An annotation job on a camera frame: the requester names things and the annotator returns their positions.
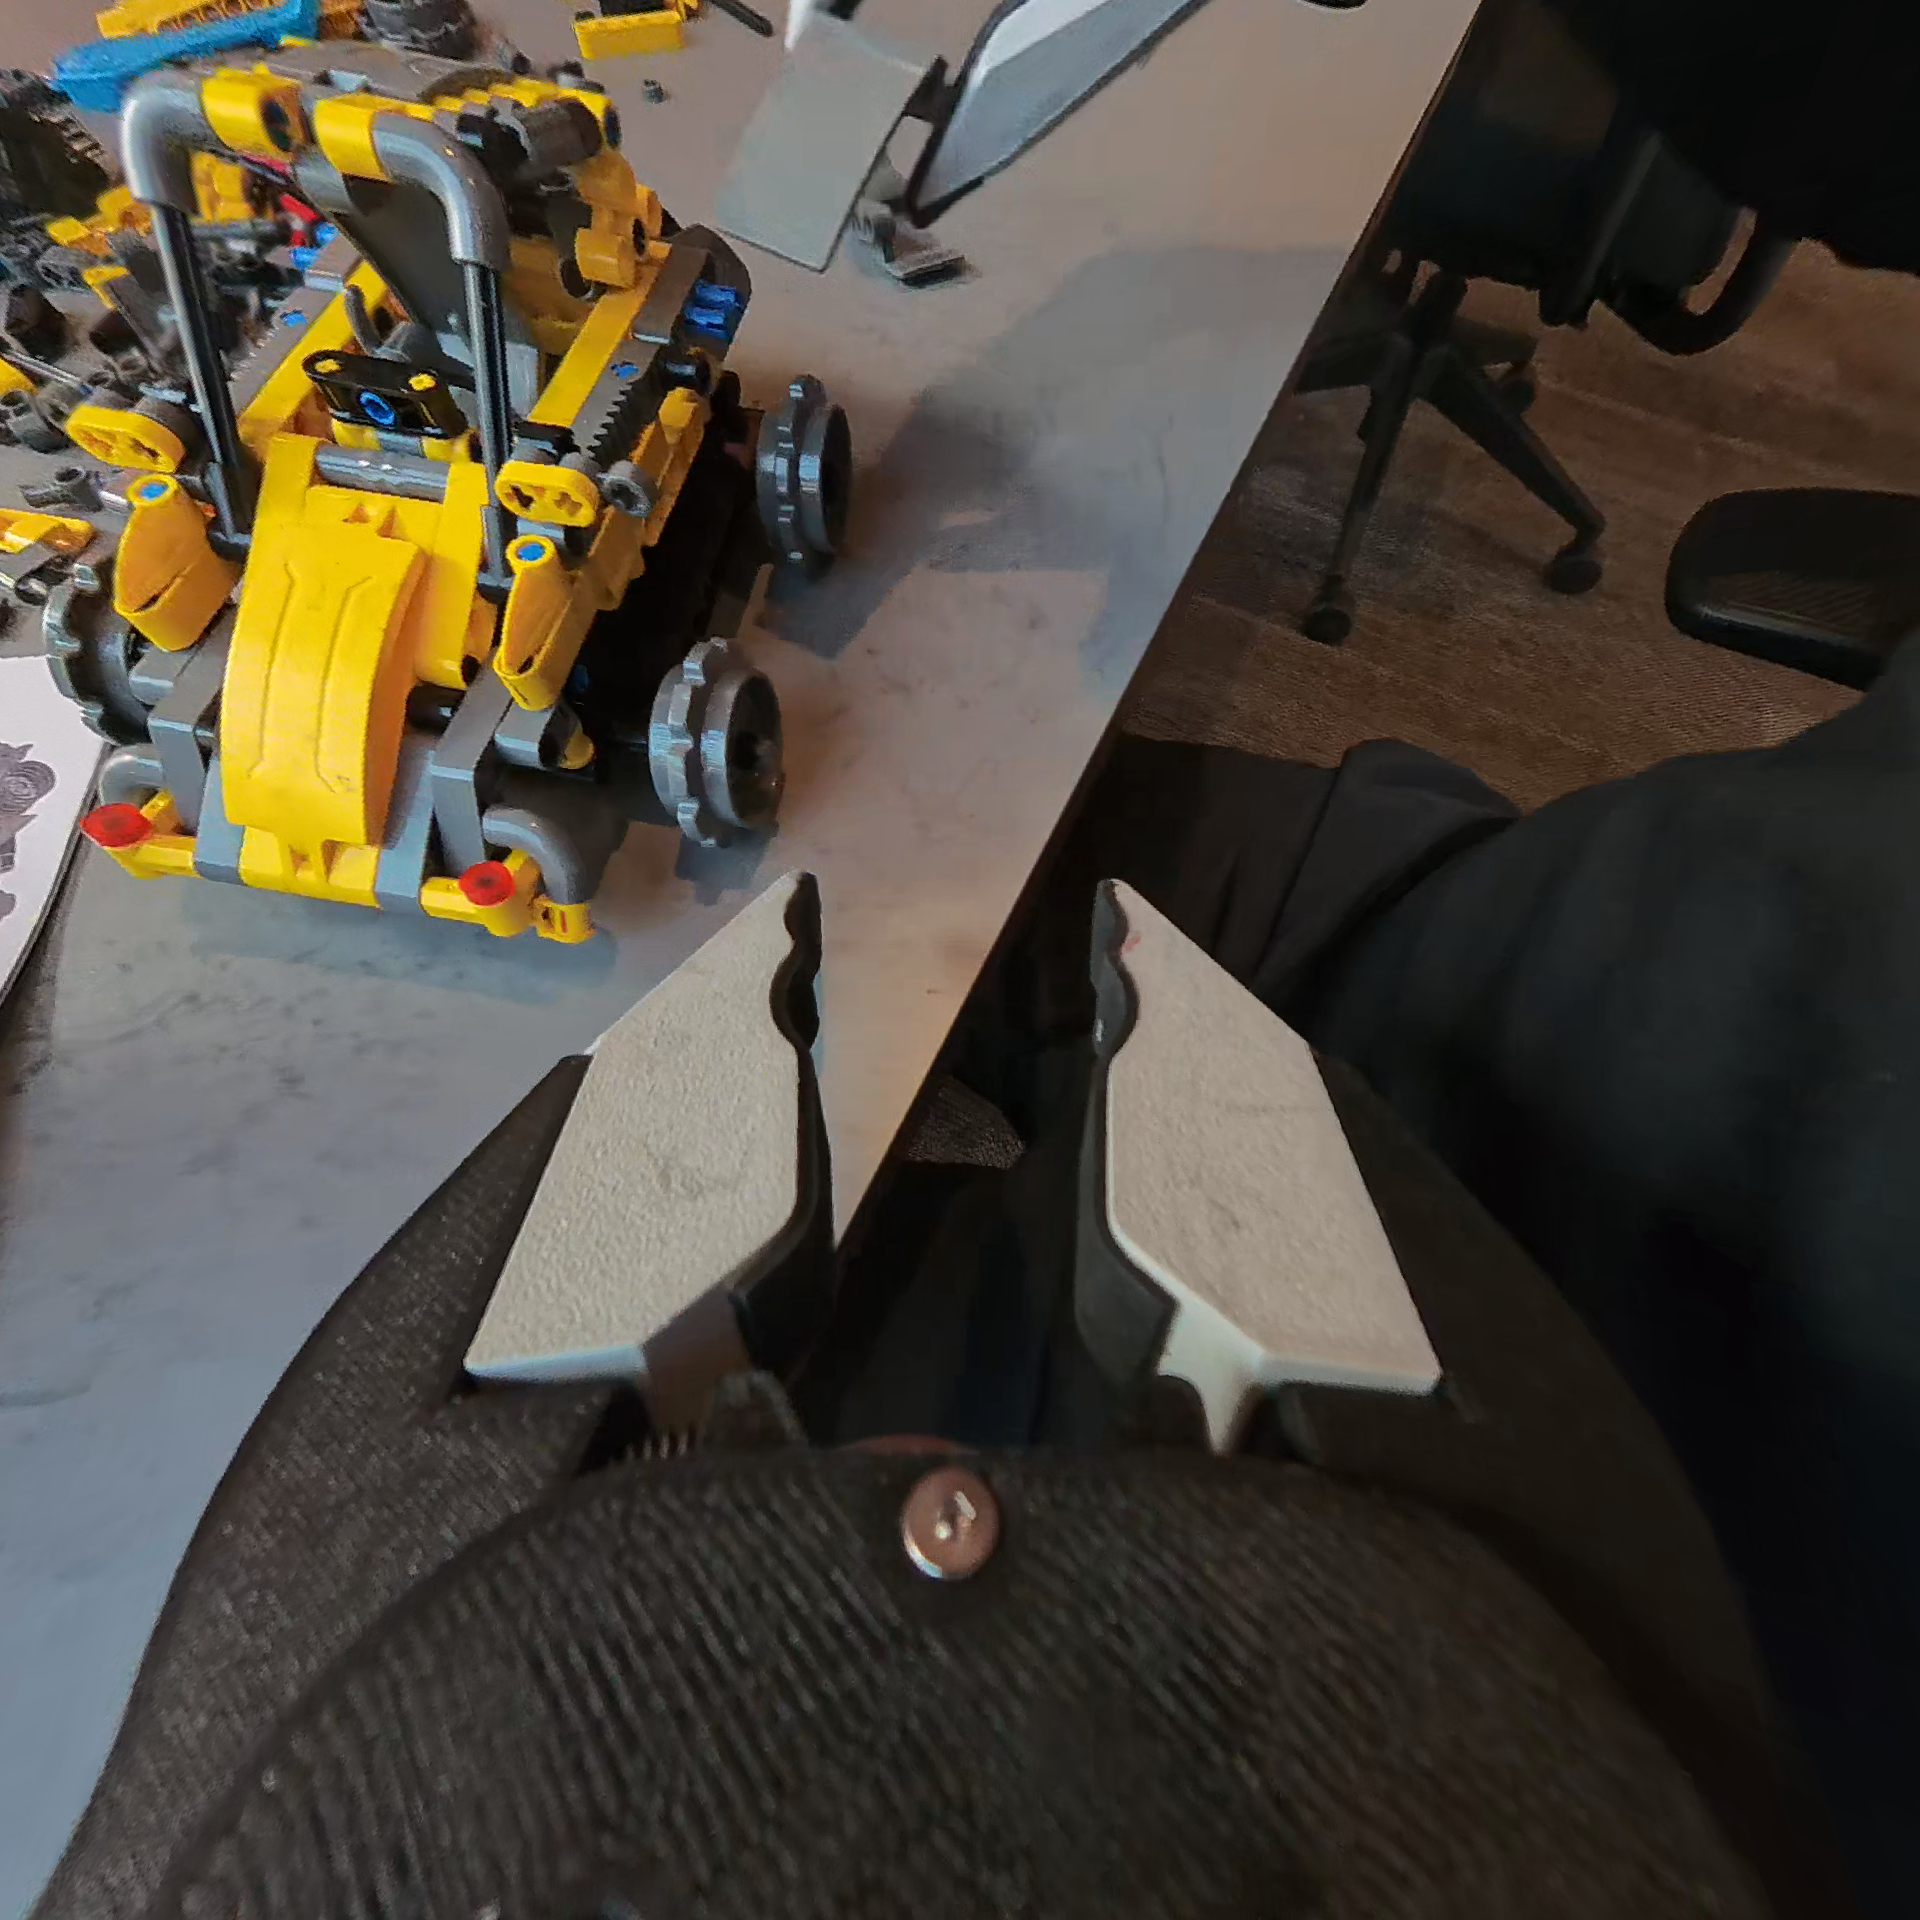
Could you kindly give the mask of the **blue brick beam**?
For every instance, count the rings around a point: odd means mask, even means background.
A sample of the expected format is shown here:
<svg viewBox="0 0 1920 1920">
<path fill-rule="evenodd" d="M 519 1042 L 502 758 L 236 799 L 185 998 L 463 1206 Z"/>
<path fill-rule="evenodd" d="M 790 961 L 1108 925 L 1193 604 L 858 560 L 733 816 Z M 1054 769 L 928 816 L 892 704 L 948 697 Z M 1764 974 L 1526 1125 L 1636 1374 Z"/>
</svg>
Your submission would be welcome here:
<svg viewBox="0 0 1920 1920">
<path fill-rule="evenodd" d="M 84 112 L 113 112 L 159 65 L 274 48 L 320 32 L 321 2 L 121 2 L 95 36 L 54 60 L 52 89 Z"/>
</svg>

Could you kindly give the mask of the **black office chair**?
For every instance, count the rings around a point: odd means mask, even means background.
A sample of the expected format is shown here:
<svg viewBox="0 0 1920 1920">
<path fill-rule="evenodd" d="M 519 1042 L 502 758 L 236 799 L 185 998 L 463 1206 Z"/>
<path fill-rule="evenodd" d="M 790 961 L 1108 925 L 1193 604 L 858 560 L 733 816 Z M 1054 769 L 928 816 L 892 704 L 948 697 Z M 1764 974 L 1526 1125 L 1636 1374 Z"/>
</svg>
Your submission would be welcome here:
<svg viewBox="0 0 1920 1920">
<path fill-rule="evenodd" d="M 1313 325 L 1295 390 L 1366 396 L 1359 462 L 1302 632 L 1353 630 L 1353 566 L 1416 401 L 1568 528 L 1552 592 L 1599 582 L 1604 517 L 1526 412 L 1537 341 L 1466 314 L 1477 281 L 1535 297 L 1550 328 L 1609 309 L 1668 357 L 1709 352 L 1760 310 L 1791 239 L 1756 225 L 1705 306 L 1737 206 L 1632 106 L 1577 39 L 1570 4 L 1480 4 L 1348 282 Z"/>
</svg>

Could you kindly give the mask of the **grey curved brick panel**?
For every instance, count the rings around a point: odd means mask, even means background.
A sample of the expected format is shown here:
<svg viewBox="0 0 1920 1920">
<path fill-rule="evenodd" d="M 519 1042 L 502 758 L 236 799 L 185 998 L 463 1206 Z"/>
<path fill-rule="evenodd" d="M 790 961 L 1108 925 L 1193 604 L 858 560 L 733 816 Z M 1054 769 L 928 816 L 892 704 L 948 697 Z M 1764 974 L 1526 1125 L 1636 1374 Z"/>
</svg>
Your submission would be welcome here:
<svg viewBox="0 0 1920 1920">
<path fill-rule="evenodd" d="M 712 201 L 732 241 L 824 272 L 874 161 L 943 60 L 815 18 L 758 101 Z"/>
</svg>

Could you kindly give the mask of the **building instruction booklet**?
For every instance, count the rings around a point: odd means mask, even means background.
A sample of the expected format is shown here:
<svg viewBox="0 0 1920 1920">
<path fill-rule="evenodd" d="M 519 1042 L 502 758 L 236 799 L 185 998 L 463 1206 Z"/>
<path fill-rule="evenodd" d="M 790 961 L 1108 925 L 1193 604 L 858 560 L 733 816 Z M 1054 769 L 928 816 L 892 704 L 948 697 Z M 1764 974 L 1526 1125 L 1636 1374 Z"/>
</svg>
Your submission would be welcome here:
<svg viewBox="0 0 1920 1920">
<path fill-rule="evenodd" d="M 2 994 L 39 942 L 93 797 L 104 740 L 40 656 L 2 658 Z"/>
</svg>

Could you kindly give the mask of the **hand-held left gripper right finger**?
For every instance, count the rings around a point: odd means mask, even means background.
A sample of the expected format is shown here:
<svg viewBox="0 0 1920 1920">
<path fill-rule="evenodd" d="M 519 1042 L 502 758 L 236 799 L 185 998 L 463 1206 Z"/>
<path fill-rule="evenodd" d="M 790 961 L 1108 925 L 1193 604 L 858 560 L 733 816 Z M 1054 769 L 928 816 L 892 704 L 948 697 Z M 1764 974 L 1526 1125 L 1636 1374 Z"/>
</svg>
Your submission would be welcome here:
<svg viewBox="0 0 1920 1920">
<path fill-rule="evenodd" d="M 1229 1454 L 1316 1385 L 1425 1401 L 1441 1362 L 1309 1045 L 1122 880 L 1094 889 L 1071 1309 L 1113 1386 L 1190 1391 Z"/>
</svg>

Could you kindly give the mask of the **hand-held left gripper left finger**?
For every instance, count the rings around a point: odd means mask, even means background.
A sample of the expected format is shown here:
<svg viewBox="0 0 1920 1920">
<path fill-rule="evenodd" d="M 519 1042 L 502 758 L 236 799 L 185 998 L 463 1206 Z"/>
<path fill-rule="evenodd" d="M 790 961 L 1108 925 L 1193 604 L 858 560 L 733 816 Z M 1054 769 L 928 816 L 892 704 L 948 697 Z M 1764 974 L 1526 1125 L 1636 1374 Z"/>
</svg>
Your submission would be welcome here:
<svg viewBox="0 0 1920 1920">
<path fill-rule="evenodd" d="M 625 1385 L 672 1430 L 807 1353 L 834 1294 L 820 961 L 820 889 L 790 870 L 598 1037 L 470 1381 Z"/>
</svg>

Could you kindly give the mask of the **yellow toy brick vehicle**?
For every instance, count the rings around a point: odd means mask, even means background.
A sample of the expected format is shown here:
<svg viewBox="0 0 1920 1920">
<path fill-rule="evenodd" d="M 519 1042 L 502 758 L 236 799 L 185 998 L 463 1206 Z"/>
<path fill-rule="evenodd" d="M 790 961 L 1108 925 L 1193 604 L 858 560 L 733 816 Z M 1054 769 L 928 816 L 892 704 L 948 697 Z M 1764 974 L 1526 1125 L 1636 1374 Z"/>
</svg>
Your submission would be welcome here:
<svg viewBox="0 0 1920 1920">
<path fill-rule="evenodd" d="M 357 41 L 133 85 L 118 143 L 182 380 L 69 414 L 122 505 L 40 632 L 112 742 L 86 838 L 575 946 L 648 776 L 770 829 L 765 569 L 848 534 L 848 415 L 729 352 L 751 276 L 663 209 L 589 82 Z"/>
</svg>

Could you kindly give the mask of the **person's dark clothed body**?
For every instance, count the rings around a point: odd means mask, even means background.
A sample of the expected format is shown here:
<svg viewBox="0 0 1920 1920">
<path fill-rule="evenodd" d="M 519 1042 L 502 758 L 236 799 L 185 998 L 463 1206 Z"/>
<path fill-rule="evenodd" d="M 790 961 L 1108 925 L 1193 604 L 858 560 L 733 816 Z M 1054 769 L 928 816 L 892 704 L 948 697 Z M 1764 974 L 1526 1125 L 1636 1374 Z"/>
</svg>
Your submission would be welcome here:
<svg viewBox="0 0 1920 1920">
<path fill-rule="evenodd" d="M 1663 1428 L 1866 1914 L 1918 1868 L 1918 661 L 1777 748 L 1521 813 L 1431 752 L 1126 736 L 952 1032 L 1020 1137 L 928 1230 L 850 1423 L 1064 1412 L 1089 921 L 1119 880 L 1356 1068 Z"/>
</svg>

